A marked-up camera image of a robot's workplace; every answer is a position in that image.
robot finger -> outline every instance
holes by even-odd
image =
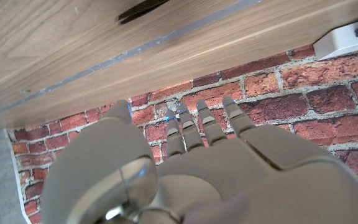
[[[201,139],[198,129],[194,124],[193,117],[189,114],[186,104],[178,104],[178,113],[183,128],[183,137],[185,138],[187,151],[199,146],[204,147],[203,140]]]
[[[118,119],[125,124],[131,124],[131,105],[126,100],[119,100],[106,112],[106,114],[103,115],[100,121],[104,118]]]
[[[223,106],[237,137],[240,137],[240,134],[243,131],[255,127],[249,117],[242,112],[240,107],[230,96],[225,96],[223,98]]]
[[[219,124],[211,114],[211,111],[206,106],[203,100],[197,103],[198,116],[200,116],[201,124],[203,125],[205,137],[210,146],[216,144],[219,140],[227,139],[225,133],[222,131]]]
[[[167,157],[185,153],[185,145],[183,144],[178,121],[175,112],[168,110],[165,115],[167,122]]]

white object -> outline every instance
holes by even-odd
[[[121,206],[118,206],[116,208],[110,209],[105,216],[105,219],[108,221],[114,217],[116,217],[117,215],[122,215],[124,213],[123,209]]]
[[[326,34],[314,45],[317,60],[324,60],[358,51],[358,37],[354,32],[358,22],[337,28]]]

wooden table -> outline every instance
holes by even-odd
[[[112,0],[0,1],[0,128],[312,44],[358,20],[358,0],[171,0],[121,26],[117,9]]]

robotic hand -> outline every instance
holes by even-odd
[[[358,223],[358,181],[342,162],[288,131],[255,127],[230,97],[223,105],[234,139],[197,104],[209,148],[186,105],[183,132],[168,111],[168,160],[156,168],[128,102],[118,101],[50,168],[44,224]]]

blue light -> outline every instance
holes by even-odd
[[[139,172],[139,177],[142,177],[142,176],[144,176],[144,170],[142,169],[140,172]]]

